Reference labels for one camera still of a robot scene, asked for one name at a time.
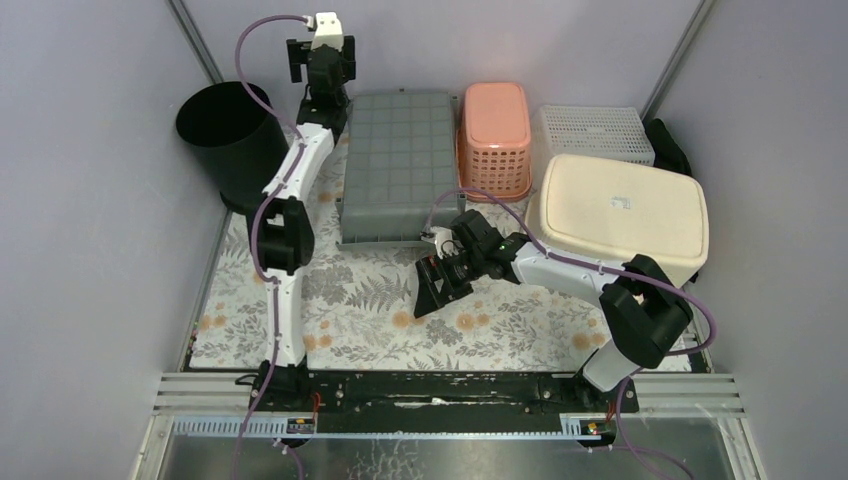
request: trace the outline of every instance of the white wall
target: white wall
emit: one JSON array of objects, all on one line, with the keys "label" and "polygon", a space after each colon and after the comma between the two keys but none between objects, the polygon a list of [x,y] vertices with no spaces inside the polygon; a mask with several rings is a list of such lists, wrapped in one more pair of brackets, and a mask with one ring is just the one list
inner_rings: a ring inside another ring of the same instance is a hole
[{"label": "white wall", "polygon": [[772,479],[842,478],[848,3],[723,0],[658,116],[707,195],[695,293]]},{"label": "white wall", "polygon": [[[273,14],[335,11],[356,37],[351,93],[397,89],[463,92],[475,82],[517,81],[532,111],[542,103],[642,108],[698,0],[187,0],[227,79],[239,34]],[[287,38],[311,34],[295,22],[256,30],[244,68],[292,114]]]},{"label": "white wall", "polygon": [[0,2],[0,477],[126,478],[223,209],[163,1]]}]

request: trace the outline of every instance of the floral patterned floor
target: floral patterned floor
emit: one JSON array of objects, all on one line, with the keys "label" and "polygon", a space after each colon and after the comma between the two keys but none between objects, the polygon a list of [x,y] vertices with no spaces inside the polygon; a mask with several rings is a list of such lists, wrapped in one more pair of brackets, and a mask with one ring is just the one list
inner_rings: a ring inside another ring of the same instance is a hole
[{"label": "floral patterned floor", "polygon": [[[346,139],[327,159],[307,201],[316,245],[303,286],[312,369],[575,371],[609,339],[600,311],[569,295],[488,278],[475,292],[416,319],[420,249],[341,252],[334,201],[342,195]],[[523,211],[519,202],[515,208]],[[502,232],[517,225],[499,207],[469,204]],[[256,368],[264,359],[265,288],[253,271],[245,218],[233,215],[191,349],[191,368]],[[659,370],[690,371],[684,357]]]}]

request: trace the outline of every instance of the white plastic basket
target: white plastic basket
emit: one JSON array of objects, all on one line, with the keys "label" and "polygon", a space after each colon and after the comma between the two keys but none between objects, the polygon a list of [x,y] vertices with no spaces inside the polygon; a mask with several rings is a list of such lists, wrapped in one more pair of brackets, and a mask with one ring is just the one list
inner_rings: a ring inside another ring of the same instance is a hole
[{"label": "white plastic basket", "polygon": [[544,105],[533,117],[533,184],[562,153],[651,166],[654,149],[635,108]]}]

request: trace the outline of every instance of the black cylindrical container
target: black cylindrical container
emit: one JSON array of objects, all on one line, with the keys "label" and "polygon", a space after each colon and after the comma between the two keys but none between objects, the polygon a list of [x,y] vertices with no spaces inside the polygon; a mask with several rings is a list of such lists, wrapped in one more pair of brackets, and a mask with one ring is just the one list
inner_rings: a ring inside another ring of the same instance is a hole
[{"label": "black cylindrical container", "polygon": [[[265,103],[268,95],[253,92]],[[260,107],[239,82],[206,87],[183,104],[177,133],[212,177],[231,210],[250,216],[288,152],[276,118]]]}]

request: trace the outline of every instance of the pink laundry basket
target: pink laundry basket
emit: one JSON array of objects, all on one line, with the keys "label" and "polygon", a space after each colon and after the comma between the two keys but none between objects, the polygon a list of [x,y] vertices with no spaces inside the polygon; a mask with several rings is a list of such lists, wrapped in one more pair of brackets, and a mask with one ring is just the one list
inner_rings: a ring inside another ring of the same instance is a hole
[{"label": "pink laundry basket", "polygon": [[[476,83],[465,92],[457,138],[460,184],[516,201],[530,191],[530,117],[517,83]],[[489,200],[468,193],[475,202]]]}]

